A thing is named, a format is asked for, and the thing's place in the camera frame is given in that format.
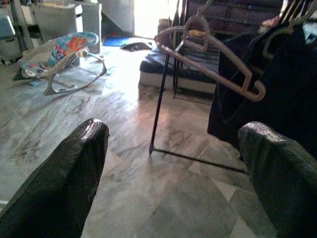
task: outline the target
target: gray marble tile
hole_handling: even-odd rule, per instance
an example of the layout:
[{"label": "gray marble tile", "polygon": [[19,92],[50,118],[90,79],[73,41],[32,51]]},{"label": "gray marble tile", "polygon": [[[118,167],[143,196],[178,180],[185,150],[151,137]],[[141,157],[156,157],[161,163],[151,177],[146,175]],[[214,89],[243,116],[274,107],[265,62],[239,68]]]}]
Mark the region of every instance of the gray marble tile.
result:
[{"label": "gray marble tile", "polygon": [[0,200],[0,211],[6,206],[8,201]]},{"label": "gray marble tile", "polygon": [[223,196],[227,199],[227,201],[229,202],[230,199],[232,198],[234,192],[237,190],[237,187],[232,186],[230,184],[227,184],[225,182],[221,182],[218,181],[216,179],[212,180],[216,186],[218,187],[218,189],[221,191],[221,193],[223,194]]},{"label": "gray marble tile", "polygon": [[238,216],[236,223],[234,224],[233,231],[230,238],[257,238],[253,231],[248,227],[245,221]]},{"label": "gray marble tile", "polygon": [[238,211],[254,234],[265,238],[276,237],[274,227],[255,194],[237,189],[230,200],[230,205]]},{"label": "gray marble tile", "polygon": [[[176,204],[170,219],[177,221],[172,223],[170,234],[188,231],[187,221],[178,216],[177,209],[186,215],[197,208],[199,212],[191,221],[202,231],[193,232],[217,237],[222,233],[215,228],[224,226],[222,232],[230,235],[235,223],[232,208],[212,179],[247,188],[248,177],[162,153],[149,156],[159,90],[138,83],[139,65],[147,52],[128,53],[118,48],[103,51],[111,69],[109,75],[70,95],[44,96],[45,84],[32,87],[27,81],[13,82],[17,65],[0,65],[0,200],[9,200],[77,125],[97,118],[108,125],[110,137],[104,172],[83,237],[138,237],[141,233],[136,232],[145,231],[145,224],[155,219],[154,211],[161,210],[165,215],[166,207],[161,205],[162,201],[169,204],[169,196],[170,204]],[[212,152],[217,158],[237,157],[232,147],[207,135],[209,111],[205,103],[174,99],[166,91],[155,145],[197,157],[206,145],[214,143]],[[192,204],[180,197],[183,194],[189,195]],[[215,220],[214,228],[200,217]],[[229,220],[221,223],[216,217]],[[168,226],[164,221],[158,225]]]},{"label": "gray marble tile", "polygon": [[[220,141],[216,137],[210,137],[210,143],[199,156],[200,159],[222,165],[231,166],[237,169],[247,171],[246,166],[239,161],[239,152],[229,143]],[[240,187],[254,192],[253,186],[248,175],[224,170],[215,166],[202,166],[201,173],[225,182],[234,187]]]},{"label": "gray marble tile", "polygon": [[207,176],[187,172],[137,232],[138,238],[229,237],[237,213]]}]

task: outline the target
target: white appliance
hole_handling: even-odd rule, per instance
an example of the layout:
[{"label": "white appliance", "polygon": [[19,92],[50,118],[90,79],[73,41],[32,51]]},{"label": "white appliance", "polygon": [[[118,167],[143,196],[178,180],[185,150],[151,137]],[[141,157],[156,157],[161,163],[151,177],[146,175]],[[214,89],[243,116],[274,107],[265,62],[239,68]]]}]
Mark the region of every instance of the white appliance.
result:
[{"label": "white appliance", "polygon": [[95,46],[89,47],[89,51],[99,54],[101,51],[101,3],[82,3],[83,7],[83,29],[94,32],[99,36],[99,42]]},{"label": "white appliance", "polygon": [[41,2],[32,6],[44,42],[83,31],[81,4]]},{"label": "white appliance", "polygon": [[10,5],[0,5],[0,59],[16,61],[22,56],[15,31]]}]

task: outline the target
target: metal frame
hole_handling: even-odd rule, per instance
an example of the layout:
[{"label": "metal frame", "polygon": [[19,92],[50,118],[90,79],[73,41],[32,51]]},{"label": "metal frame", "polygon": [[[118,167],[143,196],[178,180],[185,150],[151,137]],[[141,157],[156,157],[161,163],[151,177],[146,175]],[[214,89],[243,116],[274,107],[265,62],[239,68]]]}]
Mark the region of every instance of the metal frame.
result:
[{"label": "metal frame", "polygon": [[[91,71],[88,71],[88,70],[85,70],[85,69],[82,69],[82,68],[79,68],[81,70],[85,70],[85,71],[88,71],[90,73],[93,73],[95,74],[95,78],[90,81],[88,84],[82,86],[82,87],[76,87],[76,85],[66,85],[62,82],[59,82],[57,80],[54,80],[54,77],[55,75],[62,71],[63,69],[65,68],[68,68],[68,66],[71,66],[71,64],[78,58],[78,57],[87,57],[87,56],[91,56],[91,57],[94,57],[96,59],[98,59],[102,64],[103,64],[103,69],[102,71],[99,73],[99,74],[95,74],[94,72],[91,72]],[[102,75],[104,75],[105,73],[107,72],[107,69],[106,69],[106,65],[105,65],[105,62],[103,59],[97,57],[96,55],[94,54],[91,54],[89,53],[88,51],[85,51],[85,49],[82,49],[81,51],[79,52],[73,52],[71,54],[69,54],[67,57],[63,58],[62,60],[60,60],[52,69],[50,69],[47,73],[46,73],[46,78],[48,78],[49,80],[49,83],[48,83],[48,86],[46,88],[46,90],[44,91],[44,95],[45,96],[48,96],[48,95],[54,95],[54,94],[61,94],[61,93],[73,93],[73,92],[77,92],[79,90],[82,90],[84,88],[87,88],[89,85],[91,85],[92,83],[94,83],[98,78],[100,78]],[[59,84],[62,84],[64,86],[66,86],[67,88],[64,88],[64,89],[59,89],[58,91],[53,89],[53,81],[56,82],[56,83],[59,83]]]},{"label": "metal frame", "polygon": [[254,11],[270,12],[270,13],[276,13],[276,14],[279,14],[279,12],[280,12],[279,10],[277,10],[273,7],[242,5],[242,4],[220,2],[220,1],[215,1],[213,3],[213,5],[228,6],[228,7],[234,7],[234,8],[242,8],[242,9],[250,9],[250,10],[254,10]]},{"label": "metal frame", "polygon": [[151,137],[151,142],[150,142],[150,147],[149,147],[149,154],[151,155],[153,153],[153,151],[157,151],[157,152],[161,152],[161,153],[165,153],[165,154],[169,154],[169,155],[173,155],[173,156],[177,156],[177,157],[181,157],[187,160],[191,160],[191,161],[197,161],[197,162],[201,162],[204,164],[208,164],[208,165],[212,165],[215,167],[219,167],[222,169],[226,169],[229,171],[234,171],[234,172],[238,172],[238,173],[242,173],[242,174],[246,174],[248,175],[249,173],[244,171],[244,170],[240,170],[231,166],[226,166],[226,165],[222,165],[222,164],[218,164],[218,163],[214,163],[214,162],[209,162],[209,161],[204,161],[204,160],[200,160],[194,157],[190,157],[187,155],[183,155],[183,154],[178,154],[169,150],[165,150],[165,149],[160,149],[160,148],[156,148],[154,145],[154,141],[155,141],[155,135],[156,135],[156,131],[157,131],[157,126],[158,126],[158,120],[159,120],[159,112],[160,112],[160,107],[161,107],[161,103],[162,103],[162,98],[163,98],[163,91],[164,91],[164,86],[165,86],[165,80],[166,80],[166,75],[167,75],[167,68],[168,68],[168,62],[169,62],[169,58],[170,55],[167,54],[166,58],[165,58],[165,65],[164,65],[164,69],[163,69],[163,76],[162,76],[162,82],[160,85],[160,90],[159,90],[159,96],[158,96],[158,105],[157,105],[157,110],[156,110],[156,114],[155,114],[155,119],[154,119],[154,124],[153,124],[153,131],[152,131],[152,137]]}]

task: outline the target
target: plastic hanger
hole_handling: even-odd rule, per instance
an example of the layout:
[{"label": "plastic hanger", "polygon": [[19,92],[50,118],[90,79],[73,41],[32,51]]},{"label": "plastic hanger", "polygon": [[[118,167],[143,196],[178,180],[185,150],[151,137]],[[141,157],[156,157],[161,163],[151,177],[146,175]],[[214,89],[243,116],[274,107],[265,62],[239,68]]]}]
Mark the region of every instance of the plastic hanger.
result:
[{"label": "plastic hanger", "polygon": [[288,3],[283,15],[281,16],[279,23],[289,22],[291,16],[293,15],[296,7],[299,5],[300,2],[301,0],[293,0],[290,3]]},{"label": "plastic hanger", "polygon": [[265,43],[264,50],[263,50],[263,56],[266,57],[267,59],[271,60],[274,57],[274,55],[272,53],[268,52],[268,49],[269,49],[269,46],[272,42],[272,39],[278,35],[281,35],[281,34],[291,35],[294,32],[294,26],[303,24],[305,21],[309,20],[311,15],[316,10],[317,10],[317,0],[314,0],[304,16],[300,16],[299,18],[298,18],[298,15],[292,16],[289,20],[289,24],[287,27],[281,28],[281,29],[275,31],[273,34],[271,34]]},{"label": "plastic hanger", "polygon": [[[208,7],[212,4],[213,0],[207,1],[207,3],[200,7],[197,11],[197,14],[190,17],[185,26],[176,26],[176,27],[170,27],[165,30],[162,30],[156,39],[157,46],[167,54],[173,56],[176,59],[181,60],[182,62],[185,62],[187,64],[191,64],[194,67],[198,68],[200,72],[204,73],[205,75],[211,77],[218,83],[221,83],[225,87],[235,91],[236,93],[242,95],[243,97],[250,99],[251,101],[258,102],[265,96],[265,86],[260,82],[256,81],[254,83],[254,87],[257,89],[258,93],[253,93],[251,91],[248,91],[251,78],[252,78],[252,72],[249,70],[249,68],[242,62],[240,58],[238,58],[226,45],[224,45],[220,40],[210,35],[210,28],[208,25],[207,20],[202,16],[202,14],[208,9]],[[192,23],[198,22],[202,25],[203,29],[206,32],[205,41],[203,45],[197,44],[193,41],[190,41],[187,39],[187,33],[189,30],[189,27],[192,25]],[[167,34],[172,33],[180,33],[182,32],[182,41],[180,44],[176,47],[175,50],[172,50],[168,46],[165,46],[162,44],[162,37]],[[179,50],[182,46],[190,47],[198,52],[206,52],[208,50],[208,45],[213,44],[215,47],[219,48],[221,52],[223,52],[236,66],[237,68],[245,75],[244,83],[241,86],[231,82],[230,80],[222,77],[221,75],[215,73],[214,71],[208,69],[207,67],[200,65],[199,63],[181,55],[179,53]]]}]

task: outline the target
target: fabric on rack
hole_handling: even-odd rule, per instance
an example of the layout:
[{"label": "fabric on rack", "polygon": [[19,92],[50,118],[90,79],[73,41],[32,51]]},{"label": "fabric on rack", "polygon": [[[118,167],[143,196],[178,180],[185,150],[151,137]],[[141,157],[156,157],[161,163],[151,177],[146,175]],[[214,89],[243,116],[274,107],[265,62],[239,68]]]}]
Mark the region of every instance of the fabric on rack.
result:
[{"label": "fabric on rack", "polygon": [[310,86],[317,79],[317,67],[313,66],[317,64],[316,46],[317,40],[305,41],[302,27],[295,29],[261,76],[266,87],[264,99],[257,103],[244,99],[234,105],[236,108],[230,108],[229,118],[223,113],[229,103],[221,102],[235,93],[223,94],[222,86],[217,85],[208,132],[238,147],[238,129],[250,121],[260,121],[298,141],[317,158],[317,148],[313,146],[317,141],[316,87]]},{"label": "fabric on rack", "polygon": [[270,7],[275,9],[280,9],[282,7],[282,0],[224,0],[228,3],[235,3],[246,6],[255,7]]},{"label": "fabric on rack", "polygon": [[[241,34],[222,41],[236,56],[243,59],[250,42],[256,37],[257,32]],[[222,52],[219,55],[219,74],[225,78],[232,78],[237,72],[235,64]]]}]

